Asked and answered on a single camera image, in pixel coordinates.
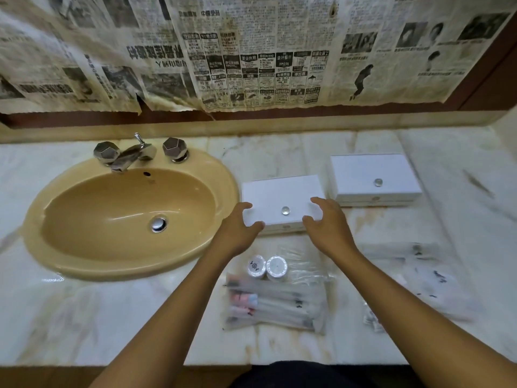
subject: newspaper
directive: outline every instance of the newspaper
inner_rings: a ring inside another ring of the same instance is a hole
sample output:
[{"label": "newspaper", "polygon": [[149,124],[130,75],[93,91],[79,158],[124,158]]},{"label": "newspaper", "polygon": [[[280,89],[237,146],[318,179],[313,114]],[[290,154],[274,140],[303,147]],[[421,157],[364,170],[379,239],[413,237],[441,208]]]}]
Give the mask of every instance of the newspaper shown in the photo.
[{"label": "newspaper", "polygon": [[0,112],[444,102],[517,0],[0,0]]}]

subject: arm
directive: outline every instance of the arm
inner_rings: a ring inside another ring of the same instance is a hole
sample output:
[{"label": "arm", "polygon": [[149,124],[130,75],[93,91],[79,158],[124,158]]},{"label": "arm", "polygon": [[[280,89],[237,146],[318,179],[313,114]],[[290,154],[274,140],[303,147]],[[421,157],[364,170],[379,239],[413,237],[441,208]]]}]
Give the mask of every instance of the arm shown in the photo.
[{"label": "arm", "polygon": [[350,279],[426,386],[515,387],[517,366],[400,286],[357,249],[338,203],[312,198],[311,241]]},{"label": "arm", "polygon": [[262,222],[245,226],[242,212],[251,206],[235,206],[184,281],[90,388],[173,386],[219,275],[264,228]]}]

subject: sink basin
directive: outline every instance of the sink basin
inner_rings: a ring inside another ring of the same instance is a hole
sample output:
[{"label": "sink basin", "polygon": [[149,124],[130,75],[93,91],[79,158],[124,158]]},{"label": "sink basin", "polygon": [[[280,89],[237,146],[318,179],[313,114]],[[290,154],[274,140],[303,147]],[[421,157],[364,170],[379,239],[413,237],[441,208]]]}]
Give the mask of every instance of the sink basin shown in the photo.
[{"label": "sink basin", "polygon": [[239,196],[219,160],[189,152],[181,164],[159,152],[123,174],[94,158],[68,169],[27,212],[29,252],[54,271],[90,280],[150,275],[196,257]]}]

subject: left hand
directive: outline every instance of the left hand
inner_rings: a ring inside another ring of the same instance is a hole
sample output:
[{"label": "left hand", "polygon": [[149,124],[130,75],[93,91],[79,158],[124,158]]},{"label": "left hand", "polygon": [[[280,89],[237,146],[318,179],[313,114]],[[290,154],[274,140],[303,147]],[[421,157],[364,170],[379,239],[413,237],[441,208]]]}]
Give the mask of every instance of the left hand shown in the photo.
[{"label": "left hand", "polygon": [[214,235],[208,251],[227,259],[228,262],[235,256],[246,251],[257,235],[264,229],[264,222],[255,222],[247,227],[242,219],[242,212],[253,207],[251,203],[237,203],[230,215],[223,219],[221,226]]}]

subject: drain plug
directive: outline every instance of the drain plug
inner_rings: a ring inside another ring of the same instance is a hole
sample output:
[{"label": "drain plug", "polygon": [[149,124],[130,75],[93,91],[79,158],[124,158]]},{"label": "drain plug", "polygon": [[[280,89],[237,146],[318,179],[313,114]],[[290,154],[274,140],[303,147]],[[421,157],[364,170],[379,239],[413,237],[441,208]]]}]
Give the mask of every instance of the drain plug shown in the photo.
[{"label": "drain plug", "polygon": [[167,219],[158,217],[151,221],[151,230],[153,233],[161,233],[167,227]]}]

